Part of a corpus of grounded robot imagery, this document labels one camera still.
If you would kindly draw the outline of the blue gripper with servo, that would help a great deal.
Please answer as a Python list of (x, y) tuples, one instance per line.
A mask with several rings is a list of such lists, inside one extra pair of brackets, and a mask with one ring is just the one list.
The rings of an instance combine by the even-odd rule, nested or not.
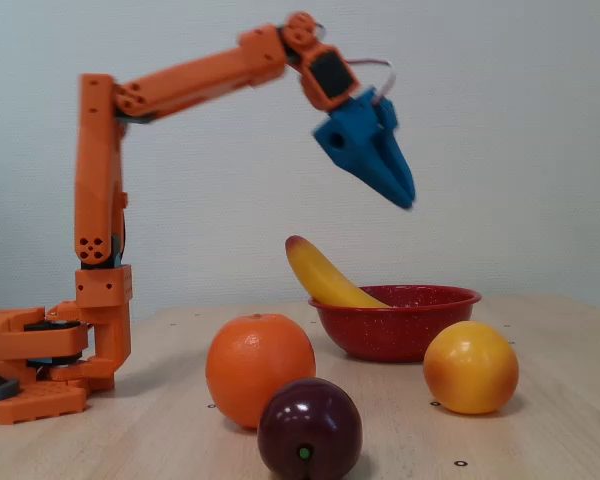
[[(338, 167), (361, 180), (400, 208), (411, 208), (416, 192), (413, 176), (396, 140), (398, 120), (392, 102), (383, 97), (372, 105), (370, 87), (329, 113), (313, 132), (314, 139)], [(379, 153), (374, 137), (380, 133)]]

